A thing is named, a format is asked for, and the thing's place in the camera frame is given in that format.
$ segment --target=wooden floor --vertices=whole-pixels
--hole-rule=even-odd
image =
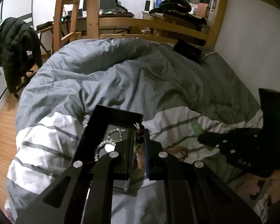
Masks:
[[[47,59],[47,55],[42,55],[43,62]],[[37,66],[35,65],[32,70],[37,71]],[[7,200],[5,189],[7,171],[12,159],[17,153],[15,146],[15,115],[18,109],[18,102],[19,99],[16,99],[11,94],[0,111],[0,208],[2,210]]]

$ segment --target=gray blanket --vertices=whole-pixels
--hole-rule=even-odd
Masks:
[[[177,147],[186,147],[185,161],[212,156],[210,167],[224,181],[238,175],[226,163],[212,164],[222,156],[198,143],[194,124],[214,132],[258,127],[261,111],[220,55],[202,50],[197,64],[142,39],[78,40],[48,59],[18,106],[18,152],[6,180],[14,218],[69,166],[97,104],[143,114],[151,138],[177,157]],[[144,180],[132,194],[114,193],[112,223],[164,223],[159,185]]]

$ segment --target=white disc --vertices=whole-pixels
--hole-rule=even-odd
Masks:
[[[115,146],[112,146],[111,144],[106,144],[105,145],[105,150],[106,150],[107,153],[113,152],[114,149],[115,149]]]

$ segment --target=silver screw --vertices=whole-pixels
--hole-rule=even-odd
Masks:
[[[159,152],[159,157],[166,158],[166,157],[168,157],[168,153],[167,152]]]
[[[119,156],[119,153],[118,153],[118,152],[115,152],[115,151],[114,151],[114,152],[110,152],[110,153],[109,153],[109,156],[112,157],[112,158],[116,158],[116,157]]]
[[[201,161],[196,161],[196,162],[194,163],[194,166],[195,166],[195,167],[198,167],[198,168],[202,168],[202,167],[204,166],[204,164],[203,164],[203,162],[201,162]]]
[[[78,167],[81,167],[83,165],[83,163],[81,161],[75,161],[73,165],[75,168],[78,168]]]

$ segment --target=puffer jacket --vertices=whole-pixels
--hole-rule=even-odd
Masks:
[[[0,66],[10,93],[21,83],[21,77],[33,65],[28,60],[27,51],[32,51],[35,63],[42,66],[38,35],[26,22],[17,18],[7,18],[0,27]]]

